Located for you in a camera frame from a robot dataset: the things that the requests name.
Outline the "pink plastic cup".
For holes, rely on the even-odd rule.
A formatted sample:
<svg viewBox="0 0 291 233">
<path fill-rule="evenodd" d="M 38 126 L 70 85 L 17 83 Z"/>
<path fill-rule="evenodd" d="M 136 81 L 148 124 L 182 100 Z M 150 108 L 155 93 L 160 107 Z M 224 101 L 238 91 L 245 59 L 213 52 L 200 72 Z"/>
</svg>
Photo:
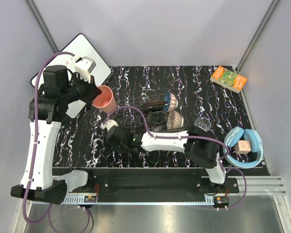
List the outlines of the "pink plastic cup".
<svg viewBox="0 0 291 233">
<path fill-rule="evenodd" d="M 98 86 L 98 89 L 101 91 L 101 94 L 93 100 L 92 105 L 109 114 L 117 108 L 113 91 L 106 85 Z"/>
</svg>

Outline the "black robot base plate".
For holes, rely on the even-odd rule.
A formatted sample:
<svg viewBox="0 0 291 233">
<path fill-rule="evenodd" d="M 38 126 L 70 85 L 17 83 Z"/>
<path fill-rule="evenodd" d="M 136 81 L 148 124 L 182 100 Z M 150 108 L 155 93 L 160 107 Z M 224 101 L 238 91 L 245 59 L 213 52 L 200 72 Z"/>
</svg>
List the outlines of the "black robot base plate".
<svg viewBox="0 0 291 233">
<path fill-rule="evenodd" d="M 97 184 L 100 193 L 120 189 L 188 189 L 202 193 L 239 193 L 235 178 L 215 184 L 203 168 L 82 168 L 54 167 L 53 175 L 60 176 L 74 170 L 89 173 L 90 183 Z"/>
</svg>

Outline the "blue orange patterned bowl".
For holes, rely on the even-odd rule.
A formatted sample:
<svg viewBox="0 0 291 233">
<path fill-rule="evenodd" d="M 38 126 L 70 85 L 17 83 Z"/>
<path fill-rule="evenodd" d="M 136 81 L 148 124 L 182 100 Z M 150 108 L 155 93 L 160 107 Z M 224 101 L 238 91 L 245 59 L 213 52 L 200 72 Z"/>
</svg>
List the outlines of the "blue orange patterned bowl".
<svg viewBox="0 0 291 233">
<path fill-rule="evenodd" d="M 167 92 L 164 97 L 164 106 L 163 110 L 165 112 L 170 112 L 171 110 L 175 110 L 178 107 L 178 100 L 176 95 L 171 92 Z"/>
</svg>

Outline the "red floral plate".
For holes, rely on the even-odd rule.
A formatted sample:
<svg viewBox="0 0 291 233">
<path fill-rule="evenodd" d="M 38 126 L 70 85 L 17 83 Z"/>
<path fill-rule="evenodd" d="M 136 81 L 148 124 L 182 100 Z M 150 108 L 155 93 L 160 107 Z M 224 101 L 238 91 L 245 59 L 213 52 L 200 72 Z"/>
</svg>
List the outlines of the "red floral plate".
<svg viewBox="0 0 291 233">
<path fill-rule="evenodd" d="M 161 100 L 161 101 L 153 101 L 153 102 L 147 102 L 144 103 L 141 108 L 153 108 L 153 107 L 160 107 L 160 106 L 164 106 L 165 104 L 167 104 L 167 102 Z"/>
</svg>

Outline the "clear drinking glass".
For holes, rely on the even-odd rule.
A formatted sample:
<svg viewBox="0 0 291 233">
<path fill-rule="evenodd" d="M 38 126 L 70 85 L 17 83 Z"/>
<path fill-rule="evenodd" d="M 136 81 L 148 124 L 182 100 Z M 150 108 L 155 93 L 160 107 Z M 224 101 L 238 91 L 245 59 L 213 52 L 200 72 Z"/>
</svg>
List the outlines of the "clear drinking glass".
<svg viewBox="0 0 291 233">
<path fill-rule="evenodd" d="M 211 129 L 211 122 L 205 117 L 199 117 L 194 121 L 194 126 L 208 132 Z"/>
</svg>

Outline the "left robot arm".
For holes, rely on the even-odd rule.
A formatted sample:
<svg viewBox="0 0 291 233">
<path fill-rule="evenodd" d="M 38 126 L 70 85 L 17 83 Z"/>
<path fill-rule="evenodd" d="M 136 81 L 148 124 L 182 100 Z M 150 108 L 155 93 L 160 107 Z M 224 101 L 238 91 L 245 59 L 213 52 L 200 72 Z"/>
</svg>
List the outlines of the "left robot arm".
<svg viewBox="0 0 291 233">
<path fill-rule="evenodd" d="M 68 192 L 78 187 L 90 192 L 95 187 L 95 180 L 85 171 L 74 170 L 53 177 L 52 162 L 69 105 L 83 102 L 78 110 L 81 112 L 92 105 L 101 91 L 86 68 L 75 66 L 75 71 L 71 71 L 64 65 L 48 66 L 41 76 L 43 83 L 29 104 L 31 137 L 27 164 L 20 184 L 11 188 L 11 196 L 59 205 Z"/>
</svg>

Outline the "brown patterned ceramic bowl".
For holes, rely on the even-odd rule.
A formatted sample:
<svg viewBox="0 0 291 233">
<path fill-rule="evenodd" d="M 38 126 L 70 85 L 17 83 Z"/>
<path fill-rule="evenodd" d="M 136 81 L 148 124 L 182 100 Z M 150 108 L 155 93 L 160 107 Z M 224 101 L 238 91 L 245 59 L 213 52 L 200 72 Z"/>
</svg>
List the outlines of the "brown patterned ceramic bowl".
<svg viewBox="0 0 291 233">
<path fill-rule="evenodd" d="M 179 129 L 183 126 L 183 124 L 184 124 L 183 116 L 179 112 L 171 110 L 167 118 L 167 129 L 168 130 Z"/>
</svg>

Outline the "clear glass square plate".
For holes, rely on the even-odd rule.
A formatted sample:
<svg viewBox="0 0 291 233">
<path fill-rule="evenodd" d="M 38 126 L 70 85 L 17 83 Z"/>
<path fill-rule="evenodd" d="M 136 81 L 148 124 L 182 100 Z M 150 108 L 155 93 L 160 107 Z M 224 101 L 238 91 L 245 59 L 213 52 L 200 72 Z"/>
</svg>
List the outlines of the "clear glass square plate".
<svg viewBox="0 0 291 233">
<path fill-rule="evenodd" d="M 157 111 L 146 117 L 148 128 L 152 132 L 164 132 L 167 130 L 168 114 L 166 112 Z"/>
</svg>

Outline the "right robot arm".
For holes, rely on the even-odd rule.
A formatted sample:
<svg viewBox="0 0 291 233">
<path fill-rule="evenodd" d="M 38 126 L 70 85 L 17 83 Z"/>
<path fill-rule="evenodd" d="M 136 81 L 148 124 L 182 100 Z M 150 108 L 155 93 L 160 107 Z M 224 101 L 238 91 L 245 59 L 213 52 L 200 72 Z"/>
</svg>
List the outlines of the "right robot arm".
<svg viewBox="0 0 291 233">
<path fill-rule="evenodd" d="M 119 154 L 130 152 L 175 151 L 183 153 L 195 165 L 204 168 L 215 192 L 227 188 L 226 171 L 219 162 L 222 143 L 198 127 L 176 133 L 131 133 L 118 125 L 107 126 L 107 141 Z"/>
</svg>

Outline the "wire dish rack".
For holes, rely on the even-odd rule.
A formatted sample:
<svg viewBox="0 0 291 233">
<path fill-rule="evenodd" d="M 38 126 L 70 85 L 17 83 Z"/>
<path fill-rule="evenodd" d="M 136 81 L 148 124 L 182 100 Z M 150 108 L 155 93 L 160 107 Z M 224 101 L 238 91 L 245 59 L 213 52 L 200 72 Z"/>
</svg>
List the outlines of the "wire dish rack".
<svg viewBox="0 0 291 233">
<path fill-rule="evenodd" d="M 167 92 L 171 92 L 176 95 L 178 100 L 178 107 L 175 109 L 175 111 L 179 112 L 183 116 L 184 124 L 179 129 L 166 130 L 163 133 L 183 131 L 188 126 L 188 120 L 185 113 L 184 104 L 180 98 L 180 93 L 175 88 L 145 90 L 121 94 L 117 98 L 117 105 L 119 107 L 127 106 L 128 108 L 118 110 L 116 113 L 112 114 L 111 119 L 115 120 L 119 127 L 131 132 L 145 130 L 146 128 L 144 122 L 146 122 L 146 117 L 153 112 L 164 112 L 164 110 L 163 106 L 153 108 L 141 108 L 141 106 L 147 102 L 164 100 L 165 94 Z M 141 113 L 135 109 L 129 108 L 129 106 L 138 108 Z"/>
</svg>

